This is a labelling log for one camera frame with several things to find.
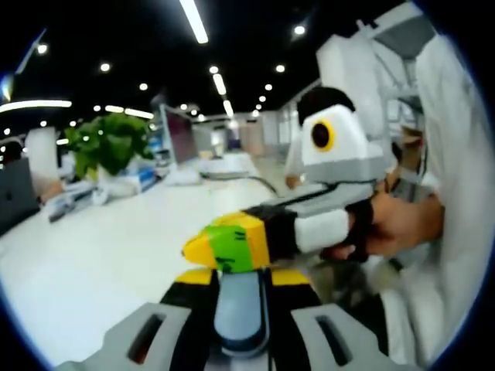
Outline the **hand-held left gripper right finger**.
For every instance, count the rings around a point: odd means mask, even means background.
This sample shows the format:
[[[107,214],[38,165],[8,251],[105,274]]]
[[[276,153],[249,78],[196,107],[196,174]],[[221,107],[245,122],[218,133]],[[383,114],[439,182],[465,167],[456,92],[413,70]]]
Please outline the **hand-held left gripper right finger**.
[[[274,370],[417,370],[379,350],[377,336],[335,304],[317,305],[304,275],[271,274],[268,289]]]

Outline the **person's right hand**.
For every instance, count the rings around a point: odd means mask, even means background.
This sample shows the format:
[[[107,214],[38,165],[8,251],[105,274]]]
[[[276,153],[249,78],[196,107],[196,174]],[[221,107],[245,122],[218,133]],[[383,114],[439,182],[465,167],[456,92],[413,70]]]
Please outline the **person's right hand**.
[[[364,262],[370,255],[385,255],[397,238],[392,226],[392,214],[398,199],[386,193],[346,208],[350,230],[341,243],[322,250],[323,260],[354,260]]]

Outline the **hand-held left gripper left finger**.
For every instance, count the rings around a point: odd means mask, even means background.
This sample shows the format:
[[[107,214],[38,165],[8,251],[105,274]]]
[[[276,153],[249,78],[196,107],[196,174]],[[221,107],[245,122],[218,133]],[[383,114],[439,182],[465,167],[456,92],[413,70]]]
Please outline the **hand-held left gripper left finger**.
[[[217,272],[186,271],[158,303],[146,303],[110,328],[102,347],[58,370],[203,370],[213,341]]]

